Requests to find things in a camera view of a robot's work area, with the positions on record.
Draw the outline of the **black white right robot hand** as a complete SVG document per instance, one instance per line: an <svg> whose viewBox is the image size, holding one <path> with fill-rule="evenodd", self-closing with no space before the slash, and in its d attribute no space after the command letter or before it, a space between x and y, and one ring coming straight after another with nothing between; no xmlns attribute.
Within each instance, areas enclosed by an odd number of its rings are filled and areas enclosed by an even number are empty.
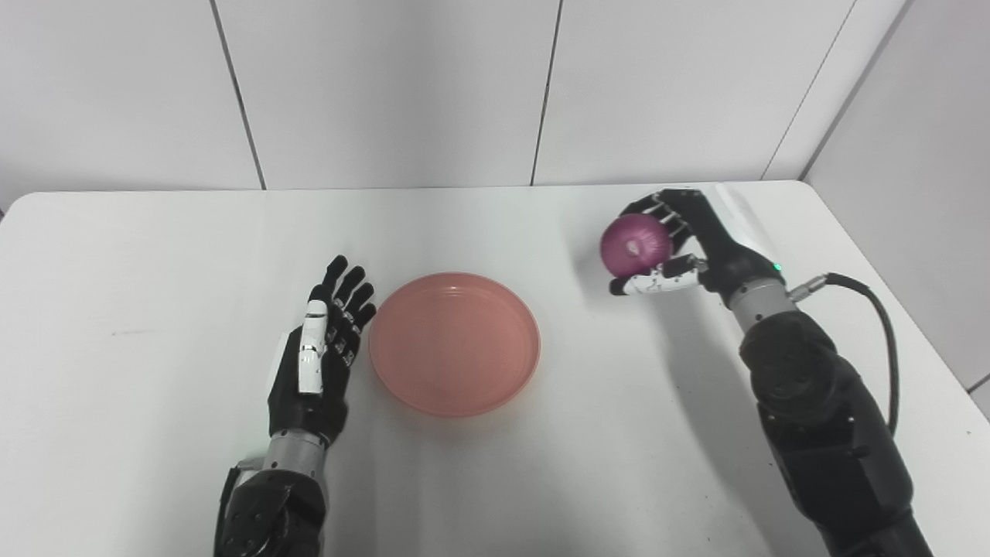
<svg viewBox="0 0 990 557"><path fill-rule="evenodd" d="M613 296L647 295L700 285L727 303L757 279L784 282L749 204L724 183L668 187L633 201L621 217L643 216L661 225L659 263L636 263L609 282Z"/></svg>

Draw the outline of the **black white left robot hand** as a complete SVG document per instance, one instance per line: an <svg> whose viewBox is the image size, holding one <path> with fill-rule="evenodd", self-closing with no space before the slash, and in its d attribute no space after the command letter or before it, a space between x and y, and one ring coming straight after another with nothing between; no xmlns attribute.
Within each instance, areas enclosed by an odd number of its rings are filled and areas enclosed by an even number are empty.
<svg viewBox="0 0 990 557"><path fill-rule="evenodd" d="M376 314L367 272L336 256L312 288L302 325L288 333L268 396L269 433L300 430L333 445L346 424L351 367Z"/></svg>

